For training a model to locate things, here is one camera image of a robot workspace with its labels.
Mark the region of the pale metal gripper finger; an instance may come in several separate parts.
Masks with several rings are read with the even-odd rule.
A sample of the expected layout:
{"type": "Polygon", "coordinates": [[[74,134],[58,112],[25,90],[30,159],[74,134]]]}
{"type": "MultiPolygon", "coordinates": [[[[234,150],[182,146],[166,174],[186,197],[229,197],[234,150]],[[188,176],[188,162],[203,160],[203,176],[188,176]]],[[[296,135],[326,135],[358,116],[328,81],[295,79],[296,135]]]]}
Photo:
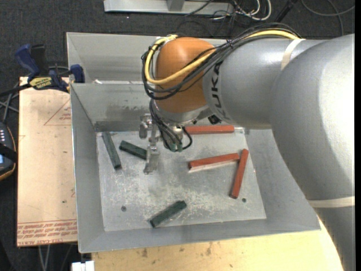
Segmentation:
{"type": "Polygon", "coordinates": [[[144,174],[150,174],[153,171],[153,167],[152,167],[152,151],[148,150],[147,151],[147,156],[146,156],[146,164],[143,170],[144,174]]]}
{"type": "Polygon", "coordinates": [[[157,146],[152,147],[152,168],[155,171],[159,163],[160,152],[157,146]]]}

